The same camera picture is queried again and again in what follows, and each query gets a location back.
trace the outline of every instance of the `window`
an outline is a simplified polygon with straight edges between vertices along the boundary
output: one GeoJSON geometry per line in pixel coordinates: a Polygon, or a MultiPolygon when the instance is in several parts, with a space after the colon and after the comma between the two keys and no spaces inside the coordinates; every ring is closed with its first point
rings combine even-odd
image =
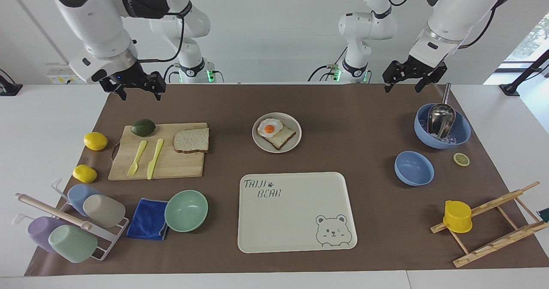
{"type": "Polygon", "coordinates": [[[549,14],[528,33],[525,39],[505,59],[500,69],[525,69],[549,49],[549,14]]]}

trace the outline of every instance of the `plate of toast with egg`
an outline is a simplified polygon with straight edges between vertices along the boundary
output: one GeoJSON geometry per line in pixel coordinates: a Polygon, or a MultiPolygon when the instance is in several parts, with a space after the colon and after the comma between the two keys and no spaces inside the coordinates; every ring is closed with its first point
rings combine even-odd
{"type": "Polygon", "coordinates": [[[255,121],[251,136],[261,150],[280,154],[298,146],[302,139],[302,127],[290,115],[273,112],[263,115],[255,121]]]}

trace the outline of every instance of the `metal scoop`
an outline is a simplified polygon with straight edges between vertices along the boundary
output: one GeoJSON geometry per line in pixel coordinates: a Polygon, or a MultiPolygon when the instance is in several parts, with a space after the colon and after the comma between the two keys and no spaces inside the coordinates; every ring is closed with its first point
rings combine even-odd
{"type": "Polygon", "coordinates": [[[455,122],[455,110],[447,105],[450,86],[450,83],[446,84],[442,103],[431,107],[427,119],[427,132],[435,133],[439,138],[446,138],[455,122]]]}

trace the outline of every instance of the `lemon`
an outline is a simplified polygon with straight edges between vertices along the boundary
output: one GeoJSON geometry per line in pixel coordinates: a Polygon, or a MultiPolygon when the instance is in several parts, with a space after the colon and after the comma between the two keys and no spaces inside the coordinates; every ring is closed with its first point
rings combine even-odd
{"type": "Polygon", "coordinates": [[[100,132],[91,132],[84,136],[84,144],[90,150],[101,151],[106,148],[106,145],[109,143],[104,134],[100,132]]]}
{"type": "Polygon", "coordinates": [[[461,153],[454,154],[453,155],[453,161],[456,164],[459,164],[462,167],[467,167],[471,163],[471,161],[469,160],[469,157],[467,157],[467,155],[461,154],[461,153]]]}
{"type": "Polygon", "coordinates": [[[97,172],[87,165],[79,165],[72,171],[72,176],[82,183],[91,183],[96,180],[97,172]]]}

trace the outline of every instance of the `slice of bread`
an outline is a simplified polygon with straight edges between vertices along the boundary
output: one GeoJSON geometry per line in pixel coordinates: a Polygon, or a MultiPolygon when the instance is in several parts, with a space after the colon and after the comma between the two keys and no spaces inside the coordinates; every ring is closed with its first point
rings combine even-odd
{"type": "Polygon", "coordinates": [[[178,153],[207,153],[210,145],[210,129],[187,129],[173,136],[173,149],[178,153]]]}
{"type": "Polygon", "coordinates": [[[272,138],[265,138],[263,139],[267,140],[274,148],[276,148],[277,151],[280,151],[282,147],[290,141],[291,138],[293,138],[296,135],[296,132],[291,129],[290,127],[287,127],[286,125],[283,125],[282,130],[274,137],[272,138]]]}

